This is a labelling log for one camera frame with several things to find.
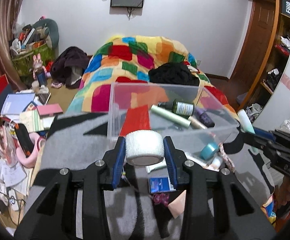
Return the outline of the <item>white bandage tape roll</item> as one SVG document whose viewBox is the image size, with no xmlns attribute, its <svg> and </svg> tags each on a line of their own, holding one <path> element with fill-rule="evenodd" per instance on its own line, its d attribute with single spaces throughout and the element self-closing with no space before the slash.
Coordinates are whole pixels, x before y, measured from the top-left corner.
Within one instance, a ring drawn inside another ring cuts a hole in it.
<svg viewBox="0 0 290 240">
<path fill-rule="evenodd" d="M 138 130 L 125 136 L 125 158 L 132 166 L 160 163 L 165 154 L 163 137 L 152 130 Z"/>
</svg>

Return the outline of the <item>blue card pack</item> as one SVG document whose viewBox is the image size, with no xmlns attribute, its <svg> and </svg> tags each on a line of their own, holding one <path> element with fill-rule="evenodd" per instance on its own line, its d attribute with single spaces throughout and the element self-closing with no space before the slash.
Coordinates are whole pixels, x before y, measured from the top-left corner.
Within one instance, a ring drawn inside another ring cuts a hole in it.
<svg viewBox="0 0 290 240">
<path fill-rule="evenodd" d="M 176 191 L 169 177 L 150 177 L 148 179 L 149 193 L 165 193 Z"/>
</svg>

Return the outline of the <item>teal tape roll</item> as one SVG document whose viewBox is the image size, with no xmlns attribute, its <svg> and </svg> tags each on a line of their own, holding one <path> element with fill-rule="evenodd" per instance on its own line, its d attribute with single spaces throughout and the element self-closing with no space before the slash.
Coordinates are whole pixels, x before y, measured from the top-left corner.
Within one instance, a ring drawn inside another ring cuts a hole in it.
<svg viewBox="0 0 290 240">
<path fill-rule="evenodd" d="M 215 142 L 208 143 L 200 152 L 200 158 L 203 160 L 210 160 L 218 151 L 219 146 Z"/>
</svg>

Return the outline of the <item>beige cosmetic tube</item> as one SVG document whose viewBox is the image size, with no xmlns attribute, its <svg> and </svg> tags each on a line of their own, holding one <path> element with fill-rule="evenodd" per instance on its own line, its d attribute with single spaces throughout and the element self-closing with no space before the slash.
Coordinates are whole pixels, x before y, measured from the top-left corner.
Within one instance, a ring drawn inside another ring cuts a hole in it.
<svg viewBox="0 0 290 240">
<path fill-rule="evenodd" d="M 198 121 L 195 117 L 189 116 L 188 121 L 190 121 L 191 126 L 197 129 L 207 129 L 207 127 L 202 124 L 200 121 Z"/>
</svg>

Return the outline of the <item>pale green tube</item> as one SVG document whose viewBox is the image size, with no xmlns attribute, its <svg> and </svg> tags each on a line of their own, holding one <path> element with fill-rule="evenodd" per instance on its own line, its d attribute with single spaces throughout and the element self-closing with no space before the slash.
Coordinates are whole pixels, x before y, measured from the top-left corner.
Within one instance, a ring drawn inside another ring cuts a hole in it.
<svg viewBox="0 0 290 240">
<path fill-rule="evenodd" d="M 190 126 L 190 121 L 188 121 L 186 118 L 183 118 L 177 114 L 174 114 L 168 110 L 165 110 L 161 107 L 158 107 L 156 105 L 152 105 L 150 110 L 154 113 L 154 114 L 157 114 L 171 122 L 174 122 L 175 124 L 177 125 L 180 125 L 184 128 L 189 128 Z"/>
</svg>

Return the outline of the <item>dark green spray bottle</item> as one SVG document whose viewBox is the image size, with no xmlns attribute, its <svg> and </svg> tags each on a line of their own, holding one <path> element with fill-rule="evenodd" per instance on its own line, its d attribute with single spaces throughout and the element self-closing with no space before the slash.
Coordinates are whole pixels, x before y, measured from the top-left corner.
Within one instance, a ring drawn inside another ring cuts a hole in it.
<svg viewBox="0 0 290 240">
<path fill-rule="evenodd" d="M 191 116 L 194 111 L 194 104 L 177 100 L 173 102 L 158 102 L 157 106 L 181 116 Z"/>
</svg>

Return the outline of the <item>purple bottle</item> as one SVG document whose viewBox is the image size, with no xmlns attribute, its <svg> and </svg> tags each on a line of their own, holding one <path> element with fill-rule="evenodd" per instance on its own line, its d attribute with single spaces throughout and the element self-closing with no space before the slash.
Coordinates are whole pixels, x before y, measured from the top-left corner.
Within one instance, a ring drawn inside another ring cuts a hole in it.
<svg viewBox="0 0 290 240">
<path fill-rule="evenodd" d="M 195 115 L 196 119 L 200 121 L 203 125 L 208 128 L 212 128 L 215 126 L 213 120 L 208 116 L 206 110 L 203 108 L 195 107 L 193 114 Z"/>
</svg>

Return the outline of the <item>white tube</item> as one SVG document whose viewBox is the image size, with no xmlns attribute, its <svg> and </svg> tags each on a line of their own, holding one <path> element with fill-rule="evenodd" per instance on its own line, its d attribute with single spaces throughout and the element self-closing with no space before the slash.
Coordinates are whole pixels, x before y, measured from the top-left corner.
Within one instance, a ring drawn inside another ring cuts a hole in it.
<svg viewBox="0 0 290 240">
<path fill-rule="evenodd" d="M 255 133 L 254 128 L 246 112 L 243 109 L 241 109 L 237 112 L 237 115 L 240 119 L 242 130 L 254 134 Z"/>
</svg>

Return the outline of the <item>clear plastic storage box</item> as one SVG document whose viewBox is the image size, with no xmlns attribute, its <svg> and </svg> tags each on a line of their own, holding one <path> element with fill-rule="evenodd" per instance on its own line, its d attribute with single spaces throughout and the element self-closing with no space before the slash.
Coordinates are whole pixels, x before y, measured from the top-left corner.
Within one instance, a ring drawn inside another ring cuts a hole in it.
<svg viewBox="0 0 290 240">
<path fill-rule="evenodd" d="M 194 107 L 190 116 L 177 117 L 158 103 L 181 102 Z M 108 139 L 146 128 L 170 136 L 176 148 L 198 155 L 205 146 L 217 147 L 239 126 L 235 115 L 207 87 L 155 83 L 113 83 L 109 99 Z"/>
</svg>

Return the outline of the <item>wooden door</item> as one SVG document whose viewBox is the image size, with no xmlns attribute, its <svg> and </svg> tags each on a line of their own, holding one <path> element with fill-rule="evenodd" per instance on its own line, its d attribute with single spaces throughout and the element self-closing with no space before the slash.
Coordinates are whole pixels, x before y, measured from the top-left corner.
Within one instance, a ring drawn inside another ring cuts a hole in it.
<svg viewBox="0 0 290 240">
<path fill-rule="evenodd" d="M 253 0 L 248 31 L 232 74 L 232 79 L 245 89 L 252 86 L 265 57 L 274 15 L 274 2 Z"/>
</svg>

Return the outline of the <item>colourful patchwork quilt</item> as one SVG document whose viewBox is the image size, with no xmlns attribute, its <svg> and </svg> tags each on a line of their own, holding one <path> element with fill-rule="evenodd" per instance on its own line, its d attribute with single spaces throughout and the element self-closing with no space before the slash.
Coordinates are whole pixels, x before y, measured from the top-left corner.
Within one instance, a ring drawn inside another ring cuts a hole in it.
<svg viewBox="0 0 290 240">
<path fill-rule="evenodd" d="M 237 118 L 227 97 L 197 67 L 195 57 L 176 40 L 163 36 L 113 36 L 89 60 L 79 90 L 68 112 L 107 112 L 111 84 L 114 82 L 149 83 L 150 72 L 173 74 L 176 64 L 183 63 L 198 85 L 215 96 Z"/>
</svg>

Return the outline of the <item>pink box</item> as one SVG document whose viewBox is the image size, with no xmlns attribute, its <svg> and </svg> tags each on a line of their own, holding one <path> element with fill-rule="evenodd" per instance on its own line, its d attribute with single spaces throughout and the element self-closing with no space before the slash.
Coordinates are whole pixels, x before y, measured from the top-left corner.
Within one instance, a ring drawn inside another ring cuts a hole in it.
<svg viewBox="0 0 290 240">
<path fill-rule="evenodd" d="M 63 110 L 58 103 L 37 106 L 36 109 L 40 116 L 54 116 L 63 113 Z"/>
</svg>

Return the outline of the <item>black clothing on quilt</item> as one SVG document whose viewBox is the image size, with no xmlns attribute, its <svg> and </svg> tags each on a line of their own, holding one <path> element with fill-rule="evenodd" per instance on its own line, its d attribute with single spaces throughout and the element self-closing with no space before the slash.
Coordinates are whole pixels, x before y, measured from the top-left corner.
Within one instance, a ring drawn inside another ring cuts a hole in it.
<svg viewBox="0 0 290 240">
<path fill-rule="evenodd" d="M 148 72 L 151 83 L 199 86 L 199 78 L 194 76 L 184 63 L 165 63 Z"/>
</svg>

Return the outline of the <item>dark purple clothing pile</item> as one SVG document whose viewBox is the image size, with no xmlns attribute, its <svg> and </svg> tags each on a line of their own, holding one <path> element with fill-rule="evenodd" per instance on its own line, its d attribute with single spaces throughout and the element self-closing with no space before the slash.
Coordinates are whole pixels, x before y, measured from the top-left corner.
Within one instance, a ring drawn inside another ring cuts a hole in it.
<svg viewBox="0 0 290 240">
<path fill-rule="evenodd" d="M 78 47 L 68 47 L 51 66 L 50 74 L 53 81 L 64 84 L 68 89 L 79 88 L 89 60 L 83 50 Z"/>
</svg>

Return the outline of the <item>wooden shelf unit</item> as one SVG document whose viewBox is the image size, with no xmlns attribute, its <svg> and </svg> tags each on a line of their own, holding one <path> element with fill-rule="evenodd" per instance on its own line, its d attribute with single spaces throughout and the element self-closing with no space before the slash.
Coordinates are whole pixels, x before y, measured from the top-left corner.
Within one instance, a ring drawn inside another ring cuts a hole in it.
<svg viewBox="0 0 290 240">
<path fill-rule="evenodd" d="M 242 87 L 244 97 L 238 106 L 239 110 L 247 109 L 255 103 L 265 107 L 274 94 L 290 56 L 290 0 L 265 1 L 275 3 L 272 33 L 252 86 L 249 89 Z"/>
</svg>

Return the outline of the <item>blue white book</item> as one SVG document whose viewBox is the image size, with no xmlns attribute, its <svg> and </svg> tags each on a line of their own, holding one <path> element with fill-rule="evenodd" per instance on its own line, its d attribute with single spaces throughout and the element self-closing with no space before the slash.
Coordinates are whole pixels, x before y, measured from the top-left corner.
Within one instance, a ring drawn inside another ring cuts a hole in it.
<svg viewBox="0 0 290 240">
<path fill-rule="evenodd" d="M 35 93 L 8 94 L 2 106 L 1 115 L 20 114 L 34 98 Z"/>
</svg>

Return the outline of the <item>pink bunny toy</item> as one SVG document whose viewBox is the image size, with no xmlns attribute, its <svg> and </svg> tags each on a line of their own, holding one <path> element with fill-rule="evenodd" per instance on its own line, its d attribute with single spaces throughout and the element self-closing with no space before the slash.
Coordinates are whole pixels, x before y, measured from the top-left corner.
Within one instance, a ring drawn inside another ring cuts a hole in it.
<svg viewBox="0 0 290 240">
<path fill-rule="evenodd" d="M 47 87 L 47 70 L 43 65 L 40 53 L 33 55 L 33 78 L 40 87 Z"/>
</svg>

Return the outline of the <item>green storage basket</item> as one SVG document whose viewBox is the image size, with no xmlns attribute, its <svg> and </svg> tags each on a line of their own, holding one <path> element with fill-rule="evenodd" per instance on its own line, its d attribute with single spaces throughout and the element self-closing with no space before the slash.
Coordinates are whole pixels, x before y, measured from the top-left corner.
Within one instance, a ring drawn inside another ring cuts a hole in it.
<svg viewBox="0 0 290 240">
<path fill-rule="evenodd" d="M 12 58 L 12 64 L 16 69 L 16 72 L 20 77 L 28 76 L 31 73 L 33 66 L 33 56 L 41 55 L 41 60 L 45 63 L 47 61 L 53 61 L 55 59 L 55 52 L 49 48 L 46 44 L 37 47 L 36 49 L 25 52 L 17 57 Z"/>
</svg>

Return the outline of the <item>grey neck pillow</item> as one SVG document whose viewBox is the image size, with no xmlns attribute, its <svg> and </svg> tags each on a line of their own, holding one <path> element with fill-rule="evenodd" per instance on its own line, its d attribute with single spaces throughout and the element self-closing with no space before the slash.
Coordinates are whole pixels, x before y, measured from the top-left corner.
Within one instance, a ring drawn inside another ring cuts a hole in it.
<svg viewBox="0 0 290 240">
<path fill-rule="evenodd" d="M 41 35 L 46 41 L 47 46 L 50 49 L 56 49 L 59 43 L 59 29 L 57 23 L 50 19 L 44 18 L 35 22 L 32 27 Z"/>
</svg>

